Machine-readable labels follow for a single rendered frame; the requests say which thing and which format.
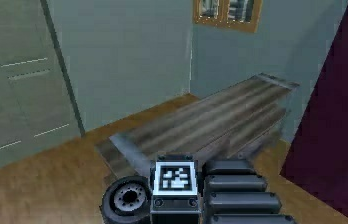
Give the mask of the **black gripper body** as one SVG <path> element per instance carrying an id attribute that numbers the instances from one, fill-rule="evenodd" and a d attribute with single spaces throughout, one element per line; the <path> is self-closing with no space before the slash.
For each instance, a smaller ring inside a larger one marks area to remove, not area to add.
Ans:
<path id="1" fill-rule="evenodd" d="M 146 177 L 128 176 L 116 180 L 101 199 L 103 224 L 150 224 L 150 199 Z"/>

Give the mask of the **grey brown wooden shelf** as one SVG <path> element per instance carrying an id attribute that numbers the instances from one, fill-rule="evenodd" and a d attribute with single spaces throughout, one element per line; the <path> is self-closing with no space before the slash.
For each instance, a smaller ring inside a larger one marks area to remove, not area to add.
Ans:
<path id="1" fill-rule="evenodd" d="M 146 176 L 160 155 L 190 154 L 203 165 L 214 158 L 246 158 L 279 139 L 288 109 L 282 101 L 299 85 L 265 73 L 97 145 L 110 170 L 106 185 L 129 175 Z"/>

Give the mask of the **pale green panelled door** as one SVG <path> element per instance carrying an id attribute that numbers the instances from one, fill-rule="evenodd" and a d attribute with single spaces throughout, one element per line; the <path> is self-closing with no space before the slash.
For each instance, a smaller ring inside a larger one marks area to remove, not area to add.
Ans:
<path id="1" fill-rule="evenodd" d="M 0 168 L 83 133 L 47 0 L 0 0 Z"/>

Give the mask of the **wooden framed window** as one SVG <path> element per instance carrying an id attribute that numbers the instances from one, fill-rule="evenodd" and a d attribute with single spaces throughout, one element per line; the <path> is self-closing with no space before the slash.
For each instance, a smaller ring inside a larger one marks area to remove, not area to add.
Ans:
<path id="1" fill-rule="evenodd" d="M 216 28 L 257 31 L 263 0 L 192 0 L 193 22 Z"/>

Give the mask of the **dark maroon cabinet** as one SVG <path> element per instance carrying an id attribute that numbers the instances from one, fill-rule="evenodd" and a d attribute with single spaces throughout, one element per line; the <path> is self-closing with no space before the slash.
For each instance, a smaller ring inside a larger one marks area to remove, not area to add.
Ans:
<path id="1" fill-rule="evenodd" d="M 348 217 L 348 3 L 281 175 Z"/>

